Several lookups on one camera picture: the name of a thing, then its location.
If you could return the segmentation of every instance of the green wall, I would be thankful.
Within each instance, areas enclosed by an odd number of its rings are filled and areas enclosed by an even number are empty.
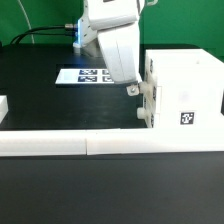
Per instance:
[[[82,0],[21,0],[32,27],[77,21]],[[223,0],[159,0],[147,7],[140,21],[142,43],[185,43],[224,56]],[[26,31],[27,24],[16,0],[0,3],[0,40],[6,45]],[[68,37],[36,37],[37,43],[72,43]]]

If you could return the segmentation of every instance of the screw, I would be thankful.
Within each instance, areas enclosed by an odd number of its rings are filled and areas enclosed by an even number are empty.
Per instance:
[[[131,89],[131,93],[135,93],[135,91],[136,91],[136,88],[133,87],[133,88]]]

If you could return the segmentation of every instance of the cable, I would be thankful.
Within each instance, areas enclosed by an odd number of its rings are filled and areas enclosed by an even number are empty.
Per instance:
[[[28,15],[27,15],[27,13],[26,13],[26,10],[25,10],[25,8],[24,8],[24,6],[23,6],[23,4],[22,4],[22,2],[21,2],[20,0],[17,0],[17,2],[18,2],[18,4],[19,4],[19,6],[20,6],[20,8],[21,8],[21,10],[22,10],[22,12],[23,12],[23,14],[24,14],[24,16],[25,16],[27,25],[28,25],[29,29],[31,30],[32,27],[31,27],[31,24],[30,24],[29,17],[28,17]],[[33,37],[33,35],[31,35],[31,40],[32,40],[32,43],[34,44],[35,41],[34,41],[34,37]]]
[[[10,44],[13,44],[13,42],[18,39],[18,38],[24,38],[27,35],[45,35],[45,36],[74,36],[73,33],[70,34],[63,34],[63,33],[36,33],[36,32],[30,32],[30,33],[26,33],[26,34],[20,34],[16,37],[13,38],[13,40],[10,42]]]
[[[59,25],[59,26],[43,26],[43,27],[37,27],[37,28],[34,28],[34,29],[30,29],[30,30],[26,31],[24,34],[20,34],[17,37],[13,38],[13,40],[11,41],[11,43],[13,43],[17,39],[16,42],[15,42],[15,44],[19,44],[20,41],[25,36],[27,36],[27,34],[34,33],[36,31],[55,30],[55,29],[64,29],[64,28],[65,28],[65,26],[62,26],[62,25]]]

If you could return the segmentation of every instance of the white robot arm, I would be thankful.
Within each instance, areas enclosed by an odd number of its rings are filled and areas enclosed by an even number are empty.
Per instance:
[[[148,2],[154,5],[158,0]],[[127,84],[129,95],[139,93],[140,13],[145,0],[84,0],[78,42],[82,48],[98,38],[107,69],[116,84]]]

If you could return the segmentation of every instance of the black table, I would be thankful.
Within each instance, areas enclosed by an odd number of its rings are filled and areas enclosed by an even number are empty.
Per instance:
[[[104,67],[101,59],[74,57],[69,46],[4,47],[0,94],[10,112],[1,130],[144,126],[135,114],[141,99],[122,86],[56,88],[58,69],[76,65]],[[2,224],[223,220],[223,152],[0,159]]]

